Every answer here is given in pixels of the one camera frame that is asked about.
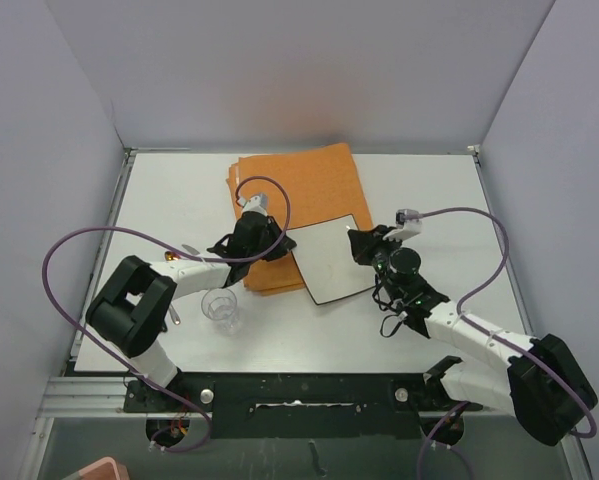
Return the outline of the silver knife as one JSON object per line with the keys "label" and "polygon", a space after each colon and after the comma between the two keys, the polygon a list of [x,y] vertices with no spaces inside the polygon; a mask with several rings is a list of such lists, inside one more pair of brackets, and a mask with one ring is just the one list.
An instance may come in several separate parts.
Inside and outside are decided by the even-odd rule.
{"label": "silver knife", "polygon": [[197,249],[195,249],[194,247],[192,247],[192,246],[190,246],[190,245],[188,245],[188,244],[183,244],[183,245],[182,245],[182,248],[183,248],[183,249],[184,249],[186,252],[188,252],[190,255],[193,255],[193,256],[198,256],[198,255],[200,254],[200,252],[199,252]]}

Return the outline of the orange cloth placemat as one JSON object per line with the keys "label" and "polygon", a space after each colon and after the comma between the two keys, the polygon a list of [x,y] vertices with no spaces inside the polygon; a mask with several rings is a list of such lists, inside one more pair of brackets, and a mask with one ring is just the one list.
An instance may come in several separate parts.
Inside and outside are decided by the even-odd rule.
{"label": "orange cloth placemat", "polygon": [[373,227],[350,147],[241,157],[228,169],[232,196],[268,196],[268,213],[291,229],[351,215],[362,230]]}

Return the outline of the white square plate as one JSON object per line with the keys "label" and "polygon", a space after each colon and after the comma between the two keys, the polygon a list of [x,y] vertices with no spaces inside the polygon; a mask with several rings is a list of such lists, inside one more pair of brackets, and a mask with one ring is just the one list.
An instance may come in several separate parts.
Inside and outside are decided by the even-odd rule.
{"label": "white square plate", "polygon": [[370,290],[374,272],[358,265],[348,238],[357,223],[352,214],[290,231],[299,274],[316,305],[326,305]]}

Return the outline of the clear plastic cup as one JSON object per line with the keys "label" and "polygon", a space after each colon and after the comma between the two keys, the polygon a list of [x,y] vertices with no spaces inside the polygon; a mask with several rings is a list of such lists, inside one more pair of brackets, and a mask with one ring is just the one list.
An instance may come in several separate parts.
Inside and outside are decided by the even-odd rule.
{"label": "clear plastic cup", "polygon": [[237,297],[230,289],[207,291],[201,300],[201,311],[213,329],[223,335],[234,335],[241,328]]}

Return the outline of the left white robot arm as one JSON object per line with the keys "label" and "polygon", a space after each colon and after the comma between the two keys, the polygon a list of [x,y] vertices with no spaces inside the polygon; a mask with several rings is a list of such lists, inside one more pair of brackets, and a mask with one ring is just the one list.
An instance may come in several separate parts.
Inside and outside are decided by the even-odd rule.
{"label": "left white robot arm", "polygon": [[276,261],[297,243],[282,232],[276,220],[249,211],[196,260],[146,262],[125,257],[90,304],[86,323],[149,381],[148,401],[161,411],[175,408],[182,386],[179,370],[158,341],[172,302],[202,291],[230,287],[243,280],[259,260]]}

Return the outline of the silver fork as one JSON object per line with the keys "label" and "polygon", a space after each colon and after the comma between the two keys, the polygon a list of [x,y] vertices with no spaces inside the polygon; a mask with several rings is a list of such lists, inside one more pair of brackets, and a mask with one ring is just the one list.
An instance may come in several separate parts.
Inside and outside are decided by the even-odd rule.
{"label": "silver fork", "polygon": [[165,251],[164,252],[164,258],[166,261],[170,262],[170,261],[177,261],[180,259],[180,256],[178,254],[176,254],[175,252],[172,251]]}

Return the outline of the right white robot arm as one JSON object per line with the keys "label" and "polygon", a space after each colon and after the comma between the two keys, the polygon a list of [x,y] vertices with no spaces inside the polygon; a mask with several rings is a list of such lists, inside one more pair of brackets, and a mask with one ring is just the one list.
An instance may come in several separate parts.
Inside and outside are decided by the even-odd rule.
{"label": "right white robot arm", "polygon": [[379,225],[347,232],[356,264],[375,275],[379,308],[419,335],[453,346],[489,368],[470,371],[446,357],[424,375],[425,400],[443,409],[468,401],[516,418],[542,444],[554,446],[597,405],[598,397],[563,340],[518,334],[458,309],[420,274],[421,258],[404,246],[409,227]]}

